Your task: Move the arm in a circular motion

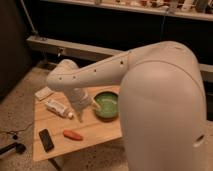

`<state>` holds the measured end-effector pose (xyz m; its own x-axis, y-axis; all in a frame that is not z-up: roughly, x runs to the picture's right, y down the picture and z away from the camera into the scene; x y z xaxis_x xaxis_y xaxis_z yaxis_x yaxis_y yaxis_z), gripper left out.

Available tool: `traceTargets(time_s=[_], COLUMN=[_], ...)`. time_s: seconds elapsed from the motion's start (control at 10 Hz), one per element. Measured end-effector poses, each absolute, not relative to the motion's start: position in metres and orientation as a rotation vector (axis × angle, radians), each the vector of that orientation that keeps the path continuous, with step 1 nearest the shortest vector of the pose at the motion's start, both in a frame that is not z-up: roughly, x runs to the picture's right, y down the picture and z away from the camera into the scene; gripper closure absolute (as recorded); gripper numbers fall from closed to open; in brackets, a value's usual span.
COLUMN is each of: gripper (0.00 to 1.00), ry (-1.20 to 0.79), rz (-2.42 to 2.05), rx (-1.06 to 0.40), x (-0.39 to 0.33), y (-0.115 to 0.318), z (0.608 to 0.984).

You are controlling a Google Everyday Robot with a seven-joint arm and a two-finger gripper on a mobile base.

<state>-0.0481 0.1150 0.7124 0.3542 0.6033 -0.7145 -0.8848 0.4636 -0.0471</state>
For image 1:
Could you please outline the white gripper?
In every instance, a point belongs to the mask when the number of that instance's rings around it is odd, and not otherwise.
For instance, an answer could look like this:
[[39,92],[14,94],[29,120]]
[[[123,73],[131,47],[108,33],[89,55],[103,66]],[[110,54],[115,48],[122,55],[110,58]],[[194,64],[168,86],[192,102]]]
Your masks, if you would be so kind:
[[[91,108],[93,110],[100,111],[101,106],[93,100],[91,103],[91,97],[88,92],[82,88],[75,88],[65,92],[65,95],[70,102],[71,107],[76,112],[82,112],[86,107],[91,104]],[[82,120],[82,113],[78,113],[78,120],[79,122],[83,122]]]

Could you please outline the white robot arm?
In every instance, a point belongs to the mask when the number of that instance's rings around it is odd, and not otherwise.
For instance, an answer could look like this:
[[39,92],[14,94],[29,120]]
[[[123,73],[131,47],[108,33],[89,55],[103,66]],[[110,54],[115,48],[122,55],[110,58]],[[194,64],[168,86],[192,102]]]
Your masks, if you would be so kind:
[[61,61],[47,85],[118,85],[129,171],[206,171],[206,97],[199,64],[185,45],[163,41],[73,69]]

